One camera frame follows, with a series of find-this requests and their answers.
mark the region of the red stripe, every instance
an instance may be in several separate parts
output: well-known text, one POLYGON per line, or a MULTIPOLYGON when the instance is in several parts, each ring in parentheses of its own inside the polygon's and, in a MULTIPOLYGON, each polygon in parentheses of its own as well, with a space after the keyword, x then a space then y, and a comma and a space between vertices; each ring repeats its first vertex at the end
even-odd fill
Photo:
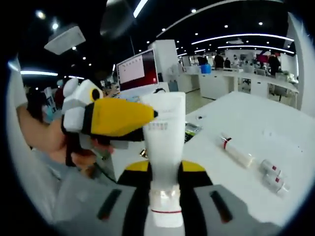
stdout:
POLYGON ((232 138, 228 138, 228 139, 226 139, 225 141, 224 141, 224 143, 223 143, 223 148, 225 149, 225 147, 226 147, 226 144, 227 144, 227 142, 228 141, 230 141, 232 138))
POLYGON ((158 210, 152 210, 151 211, 153 212, 156 212, 156 213, 165 213, 165 214, 172 214, 172 213, 181 213, 182 211, 179 210, 179 211, 158 211, 158 210))

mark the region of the projector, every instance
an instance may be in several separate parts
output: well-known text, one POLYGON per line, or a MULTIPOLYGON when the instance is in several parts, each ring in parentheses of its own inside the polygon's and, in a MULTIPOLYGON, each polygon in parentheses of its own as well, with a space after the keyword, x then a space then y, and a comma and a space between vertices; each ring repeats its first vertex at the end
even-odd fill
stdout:
POLYGON ((60 55, 85 41, 80 28, 76 24, 70 24, 51 35, 44 49, 60 55))

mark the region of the bottle cap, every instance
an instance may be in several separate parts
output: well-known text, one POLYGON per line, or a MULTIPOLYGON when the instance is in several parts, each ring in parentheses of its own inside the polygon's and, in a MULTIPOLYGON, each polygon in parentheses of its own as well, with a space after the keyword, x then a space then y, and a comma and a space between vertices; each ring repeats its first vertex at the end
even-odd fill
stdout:
POLYGON ((277 191, 277 194, 280 196, 285 196, 290 190, 290 185, 283 183, 282 187, 277 191))

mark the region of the plastic bottle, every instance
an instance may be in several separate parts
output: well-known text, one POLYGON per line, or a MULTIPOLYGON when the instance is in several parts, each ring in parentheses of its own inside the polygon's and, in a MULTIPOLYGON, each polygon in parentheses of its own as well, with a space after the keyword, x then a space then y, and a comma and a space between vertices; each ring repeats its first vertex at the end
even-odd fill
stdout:
POLYGON ((234 139, 222 134, 221 137, 223 149, 226 150, 234 160, 245 168, 249 168, 255 161, 255 158, 244 150, 234 139))

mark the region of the desk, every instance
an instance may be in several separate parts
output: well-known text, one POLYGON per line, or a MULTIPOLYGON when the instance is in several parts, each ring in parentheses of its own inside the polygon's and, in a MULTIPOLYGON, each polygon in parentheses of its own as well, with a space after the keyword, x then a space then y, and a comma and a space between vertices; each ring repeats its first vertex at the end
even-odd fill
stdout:
POLYGON ((191 92, 200 88, 197 74, 182 73, 174 75, 174 78, 177 81, 178 91, 180 92, 191 92))
POLYGON ((238 91, 239 78, 251 80, 252 85, 251 94, 262 96, 265 98, 268 98, 269 94, 268 84, 277 85, 292 91, 295 95, 294 106, 296 108, 297 94, 299 93, 299 91, 293 84, 285 81, 279 81, 267 76, 261 76, 245 72, 213 71, 210 75, 199 74, 201 96, 211 99, 217 99, 223 95, 228 94, 229 92, 238 91), (226 80, 224 84, 218 81, 221 78, 224 78, 226 80))
MULTIPOLYGON (((186 115, 186 120, 203 130, 184 145, 183 159, 202 165, 214 184, 222 184, 247 204, 251 216, 283 226, 314 182, 315 119, 281 103, 232 92, 186 115), (288 176, 290 192, 281 199, 238 166, 215 144, 221 132, 245 144, 258 160, 267 158, 278 165, 288 176)), ((142 148, 143 143, 130 143, 128 150, 115 150, 116 178, 129 164, 144 160, 139 156, 142 148)))

